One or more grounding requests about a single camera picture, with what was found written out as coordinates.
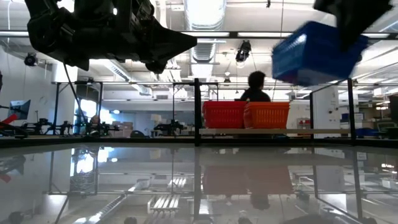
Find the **wall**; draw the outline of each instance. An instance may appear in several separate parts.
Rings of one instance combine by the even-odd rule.
[[[36,122],[39,118],[47,118],[53,122],[55,108],[56,85],[51,84],[52,65],[43,67],[25,66],[22,59],[5,53],[0,47],[0,71],[3,75],[3,87],[0,93],[0,105],[9,106],[13,100],[31,100],[27,122]],[[60,94],[57,123],[73,119],[72,91],[64,89]],[[0,109],[0,120],[7,118],[8,109]],[[24,121],[15,121],[13,125],[21,125]]]

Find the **blue basket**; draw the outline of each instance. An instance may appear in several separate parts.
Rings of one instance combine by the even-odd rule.
[[[342,52],[337,28],[311,21],[274,47],[272,77],[300,86],[347,79],[367,46],[361,35]]]

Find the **computer screen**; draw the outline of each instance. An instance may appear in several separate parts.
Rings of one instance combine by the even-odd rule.
[[[29,114],[30,100],[16,100],[10,102],[10,107],[8,110],[8,117],[12,114],[17,115],[18,120],[27,119]]]

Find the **security camera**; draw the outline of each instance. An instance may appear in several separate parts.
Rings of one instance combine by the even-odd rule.
[[[249,57],[251,51],[250,41],[244,40],[236,53],[236,62],[244,62]]]
[[[37,60],[36,53],[28,53],[24,60],[25,65],[29,67],[37,66],[38,62],[39,60]]]

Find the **orange basket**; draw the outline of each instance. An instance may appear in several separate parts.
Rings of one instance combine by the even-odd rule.
[[[285,129],[289,108],[289,103],[248,103],[244,110],[244,127]]]
[[[203,114],[206,128],[243,128],[246,101],[206,101]]]

